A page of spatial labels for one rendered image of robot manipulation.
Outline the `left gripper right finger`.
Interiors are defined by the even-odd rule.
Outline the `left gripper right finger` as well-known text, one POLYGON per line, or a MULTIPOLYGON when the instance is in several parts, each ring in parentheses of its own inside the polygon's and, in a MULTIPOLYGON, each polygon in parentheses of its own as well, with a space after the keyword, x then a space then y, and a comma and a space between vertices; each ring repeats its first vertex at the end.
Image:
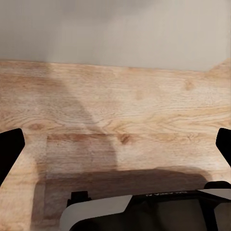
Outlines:
POLYGON ((231 167, 231 130, 220 128, 218 131, 216 146, 222 153, 226 161, 231 167))

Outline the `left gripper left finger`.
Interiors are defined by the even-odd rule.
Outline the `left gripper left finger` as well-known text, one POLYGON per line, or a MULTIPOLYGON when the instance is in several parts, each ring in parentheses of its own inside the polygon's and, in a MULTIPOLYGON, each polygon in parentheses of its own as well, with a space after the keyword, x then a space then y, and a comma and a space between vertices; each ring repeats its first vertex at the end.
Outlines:
POLYGON ((0 133, 0 186, 25 147, 21 128, 0 133))

